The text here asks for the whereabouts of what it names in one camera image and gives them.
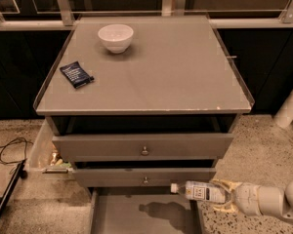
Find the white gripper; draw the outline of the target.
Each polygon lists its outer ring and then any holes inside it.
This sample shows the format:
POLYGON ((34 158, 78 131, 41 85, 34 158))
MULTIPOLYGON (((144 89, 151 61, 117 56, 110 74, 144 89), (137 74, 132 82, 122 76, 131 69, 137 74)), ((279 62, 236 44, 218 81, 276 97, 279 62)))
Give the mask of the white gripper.
POLYGON ((261 214, 258 199, 259 185, 218 178, 213 178, 210 182, 224 188, 229 193, 233 192, 233 202, 214 204, 215 211, 227 214, 235 214, 240 211, 249 216, 261 214))

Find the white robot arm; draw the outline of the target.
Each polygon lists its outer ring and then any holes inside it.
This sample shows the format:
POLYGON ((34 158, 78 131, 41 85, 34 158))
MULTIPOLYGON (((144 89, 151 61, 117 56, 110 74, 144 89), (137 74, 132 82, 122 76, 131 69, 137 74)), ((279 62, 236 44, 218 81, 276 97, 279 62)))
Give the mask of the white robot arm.
POLYGON ((229 193, 229 200, 214 209, 225 213, 243 213, 248 216, 273 216, 293 225, 293 181, 285 188, 212 179, 229 193))

